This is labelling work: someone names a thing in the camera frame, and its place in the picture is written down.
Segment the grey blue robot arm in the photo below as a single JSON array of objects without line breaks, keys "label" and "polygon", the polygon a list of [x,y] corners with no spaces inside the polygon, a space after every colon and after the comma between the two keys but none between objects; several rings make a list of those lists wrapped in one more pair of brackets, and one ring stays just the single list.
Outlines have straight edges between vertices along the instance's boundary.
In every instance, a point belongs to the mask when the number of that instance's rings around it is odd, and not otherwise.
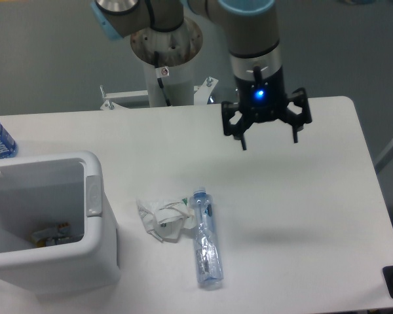
[{"label": "grey blue robot arm", "polygon": [[307,93],[284,88],[280,35],[274,1],[93,1],[92,11],[106,36],[130,38],[136,56],[149,64],[171,106],[168,77],[198,53],[202,34],[185,9],[219,26],[225,34],[238,102],[221,104],[223,132],[243,141],[252,124],[281,120],[293,134],[312,121]]}]

